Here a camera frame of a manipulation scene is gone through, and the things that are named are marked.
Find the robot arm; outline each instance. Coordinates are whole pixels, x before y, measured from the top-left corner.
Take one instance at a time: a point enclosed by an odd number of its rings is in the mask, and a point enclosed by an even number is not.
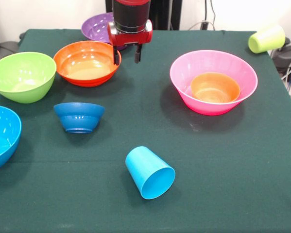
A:
[[[141,60],[142,44],[149,43],[153,27],[149,18],[150,0],[113,0],[114,22],[108,25],[114,64],[119,64],[118,46],[137,45],[135,63]]]

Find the green bowl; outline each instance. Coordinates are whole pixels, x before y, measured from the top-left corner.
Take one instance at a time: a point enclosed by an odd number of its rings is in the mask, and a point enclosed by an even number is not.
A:
[[[49,91],[54,60],[39,52],[20,52],[0,59],[0,94],[18,103],[33,103]]]

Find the purple bowl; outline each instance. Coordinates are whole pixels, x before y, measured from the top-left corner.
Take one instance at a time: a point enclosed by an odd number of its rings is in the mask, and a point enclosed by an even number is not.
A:
[[[87,19],[82,25],[82,33],[89,40],[97,40],[110,44],[107,33],[107,25],[113,22],[113,13],[104,13]],[[120,46],[118,49],[123,50],[126,46]]]

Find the light blue bowl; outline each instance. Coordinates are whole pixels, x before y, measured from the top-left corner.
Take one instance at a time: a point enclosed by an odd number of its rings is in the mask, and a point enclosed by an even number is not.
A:
[[[53,108],[68,133],[91,133],[104,113],[104,107],[93,103],[60,103]]]
[[[21,128],[19,116],[11,109],[0,106],[0,167],[14,154]]]

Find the dark green cloth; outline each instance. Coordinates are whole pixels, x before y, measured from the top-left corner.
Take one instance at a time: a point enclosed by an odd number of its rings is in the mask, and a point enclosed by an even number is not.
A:
[[[16,153],[0,168],[0,233],[291,232],[291,99],[268,54],[249,51],[250,34],[155,31],[141,63],[135,47],[123,50],[101,86],[57,75],[36,103],[0,95],[23,123]],[[54,56],[79,40],[79,30],[29,30],[20,51]],[[177,57],[201,49],[239,56],[258,75],[256,92],[221,116],[191,111],[169,78]],[[93,133],[64,132],[53,106],[70,101],[105,107]],[[142,199],[124,164],[140,145],[176,171],[154,200]]]

